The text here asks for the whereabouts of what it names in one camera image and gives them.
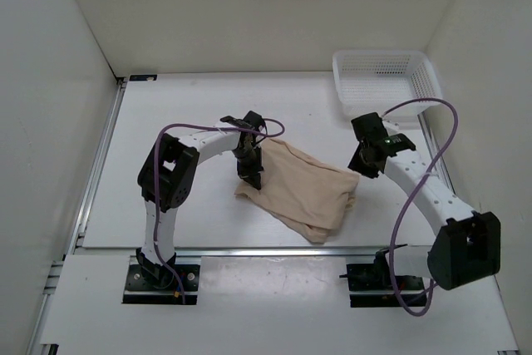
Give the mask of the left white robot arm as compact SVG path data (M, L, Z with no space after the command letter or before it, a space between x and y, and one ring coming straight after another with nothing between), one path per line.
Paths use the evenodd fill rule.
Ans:
M177 209L190 195L197 167L230 151L238 177L261 189L262 151L257 139L267 132L266 121L249 111L242 119L223 117L215 126L174 137L163 133L152 147L137 178L145 201L145 241L135 252L142 277L155 288L175 281L174 231Z

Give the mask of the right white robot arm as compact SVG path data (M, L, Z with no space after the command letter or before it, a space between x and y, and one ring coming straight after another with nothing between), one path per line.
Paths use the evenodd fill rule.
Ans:
M390 243L379 252L373 268L378 285L392 288L412 276L452 290L500 272L501 226L493 213L480 213L459 199L428 171L415 144L402 133L390 133L376 112L353 119L352 128L358 146L349 169L392 180L435 235L431 245Z

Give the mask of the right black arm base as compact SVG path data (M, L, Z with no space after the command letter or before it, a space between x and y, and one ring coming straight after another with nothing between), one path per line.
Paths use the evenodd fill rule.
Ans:
M350 263L339 276L346 279L352 308L400 308L390 280L387 250L377 251L371 263ZM423 279L410 275L396 276L402 300L408 307L423 308L427 304L428 289Z

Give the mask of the beige trousers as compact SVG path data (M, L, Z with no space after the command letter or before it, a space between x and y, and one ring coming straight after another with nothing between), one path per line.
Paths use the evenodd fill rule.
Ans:
M286 141L262 144L261 188L240 183L234 195L250 200L311 244L325 244L342 227L360 175L325 164Z

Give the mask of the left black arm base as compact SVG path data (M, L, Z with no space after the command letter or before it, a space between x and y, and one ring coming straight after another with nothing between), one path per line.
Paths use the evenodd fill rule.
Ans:
M175 276L165 271L161 283L150 277L138 264L135 257L130 257L126 281L122 294L123 304L142 305L186 305L194 306L198 301L200 285L200 262L192 259L175 265L175 272L180 276L185 292L182 298Z

